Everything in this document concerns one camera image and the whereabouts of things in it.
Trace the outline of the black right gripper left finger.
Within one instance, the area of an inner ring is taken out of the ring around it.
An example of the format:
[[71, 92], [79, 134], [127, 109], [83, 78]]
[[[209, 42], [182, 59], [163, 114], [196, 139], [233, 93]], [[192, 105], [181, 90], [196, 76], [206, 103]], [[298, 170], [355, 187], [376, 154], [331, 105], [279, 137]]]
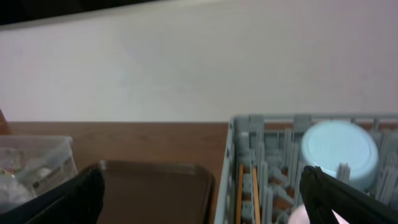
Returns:
[[96, 223], [103, 208], [105, 182], [90, 169], [47, 193], [1, 215], [1, 224]]

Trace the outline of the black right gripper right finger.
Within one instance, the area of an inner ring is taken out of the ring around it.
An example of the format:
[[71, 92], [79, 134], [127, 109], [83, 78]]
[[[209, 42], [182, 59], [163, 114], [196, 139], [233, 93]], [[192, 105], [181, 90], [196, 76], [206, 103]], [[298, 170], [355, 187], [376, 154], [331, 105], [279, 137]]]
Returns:
[[348, 223], [397, 224], [397, 210], [324, 173], [319, 167], [304, 167], [300, 193], [313, 224], [338, 224], [336, 214]]

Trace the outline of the pink plastic cup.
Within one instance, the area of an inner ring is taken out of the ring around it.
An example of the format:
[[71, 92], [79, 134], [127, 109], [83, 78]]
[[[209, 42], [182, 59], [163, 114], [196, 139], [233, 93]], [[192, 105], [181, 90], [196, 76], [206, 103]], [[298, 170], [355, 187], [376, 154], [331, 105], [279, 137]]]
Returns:
[[[349, 224], [344, 218], [339, 216], [335, 211], [333, 211], [339, 224]], [[290, 215], [288, 224], [310, 224], [310, 219], [308, 217], [305, 205], [302, 204], [298, 206]]]

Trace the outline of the light blue bowl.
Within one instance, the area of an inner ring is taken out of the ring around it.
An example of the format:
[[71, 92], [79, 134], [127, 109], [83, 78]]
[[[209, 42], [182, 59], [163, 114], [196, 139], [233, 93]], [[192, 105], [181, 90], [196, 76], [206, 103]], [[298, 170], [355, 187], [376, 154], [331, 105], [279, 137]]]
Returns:
[[337, 177], [340, 164], [350, 168], [348, 184], [369, 189], [376, 180], [379, 153], [373, 138], [357, 124], [342, 120], [321, 121], [303, 135], [300, 160]]

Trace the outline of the wooden chopstick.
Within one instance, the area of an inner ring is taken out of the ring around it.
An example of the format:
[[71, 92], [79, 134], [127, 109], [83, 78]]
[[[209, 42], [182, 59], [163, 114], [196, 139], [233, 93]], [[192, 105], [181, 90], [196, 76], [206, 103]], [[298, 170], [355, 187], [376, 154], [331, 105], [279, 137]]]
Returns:
[[242, 194], [243, 194], [243, 170], [244, 170], [244, 166], [242, 164], [240, 164], [239, 171], [238, 171], [238, 189], [237, 189], [237, 197], [236, 197], [235, 224], [241, 224]]
[[261, 214], [259, 205], [259, 189], [257, 181], [257, 170], [252, 169], [252, 186], [253, 186], [253, 196], [254, 196], [254, 219], [255, 224], [261, 224]]

